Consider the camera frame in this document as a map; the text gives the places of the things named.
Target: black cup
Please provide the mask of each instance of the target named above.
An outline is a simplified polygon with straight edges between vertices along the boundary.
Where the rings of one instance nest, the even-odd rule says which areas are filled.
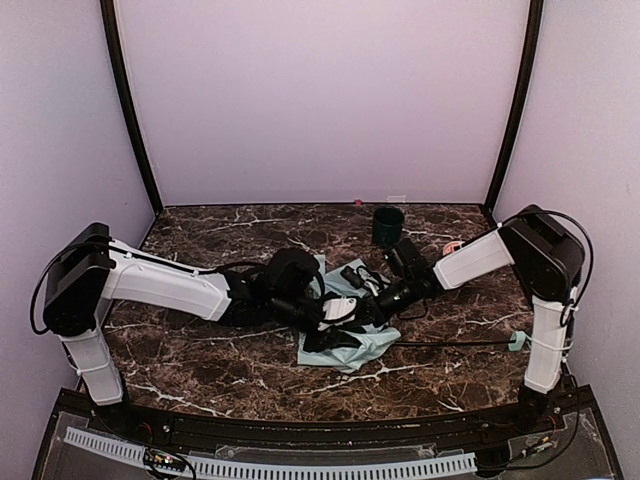
[[[373,243],[381,248],[389,248],[398,243],[404,213],[395,207],[380,207],[373,213]]]

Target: brown marble surface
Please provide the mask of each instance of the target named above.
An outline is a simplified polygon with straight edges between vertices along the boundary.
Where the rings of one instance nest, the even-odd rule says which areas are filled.
[[[325,254],[327,270],[355,258],[389,275],[370,243],[375,205],[168,208],[143,249],[195,266],[266,261],[279,248]],[[451,240],[487,224],[476,206],[401,205],[405,235],[435,260]],[[532,315],[508,268],[394,320],[405,341],[505,339]],[[352,375],[298,367],[295,332],[231,329],[150,305],[118,302],[104,327],[135,403],[231,418],[345,421],[411,418],[515,402],[528,351],[392,347]]]

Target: white backdrop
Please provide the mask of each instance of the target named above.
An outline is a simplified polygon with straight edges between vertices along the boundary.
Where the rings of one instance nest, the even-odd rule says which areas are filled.
[[[528,3],[118,2],[163,201],[482,202]]]

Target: white perforated strip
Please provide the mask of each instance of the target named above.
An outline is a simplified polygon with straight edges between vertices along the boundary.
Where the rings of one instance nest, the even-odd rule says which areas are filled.
[[[64,441],[103,457],[145,468],[142,463],[142,446],[73,427],[67,428]],[[189,455],[187,459],[195,468],[198,478],[203,480],[409,480],[444,478],[477,470],[473,453],[413,462],[336,467],[239,463],[197,455]],[[158,470],[177,473],[160,467]],[[186,470],[182,472],[182,476],[190,478],[191,473]]]

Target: white wall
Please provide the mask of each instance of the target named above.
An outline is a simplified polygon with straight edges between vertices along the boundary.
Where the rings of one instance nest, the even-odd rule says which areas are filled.
[[[571,365],[627,478],[640,478],[640,2],[546,2],[528,104],[500,198],[565,211],[596,248]]]
[[[484,201],[528,4],[118,2],[163,200]]]
[[[92,221],[138,243],[152,212],[116,95],[97,1],[0,2],[0,451],[30,478],[75,374],[28,321],[46,262]]]

